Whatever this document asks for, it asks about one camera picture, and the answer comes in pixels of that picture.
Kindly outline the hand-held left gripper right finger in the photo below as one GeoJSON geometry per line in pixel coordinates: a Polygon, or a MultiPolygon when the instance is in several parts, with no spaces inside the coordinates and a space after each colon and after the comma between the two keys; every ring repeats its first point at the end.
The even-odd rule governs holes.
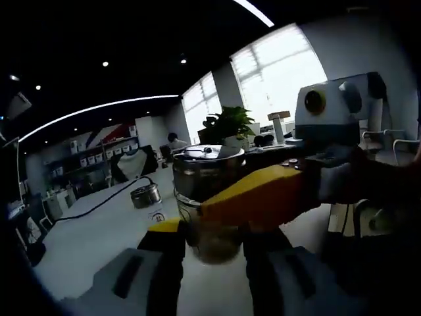
{"type": "Polygon", "coordinates": [[[353,315],[354,298],[313,253],[283,232],[242,232],[254,315],[353,315]]]}

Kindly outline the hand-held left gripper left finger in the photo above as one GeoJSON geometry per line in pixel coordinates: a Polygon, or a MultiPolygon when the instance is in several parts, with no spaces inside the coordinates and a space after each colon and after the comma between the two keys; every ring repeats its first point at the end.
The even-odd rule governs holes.
{"type": "Polygon", "coordinates": [[[76,315],[176,315],[186,254],[186,224],[169,219],[147,229],[100,268],[75,300],[76,315]]]}

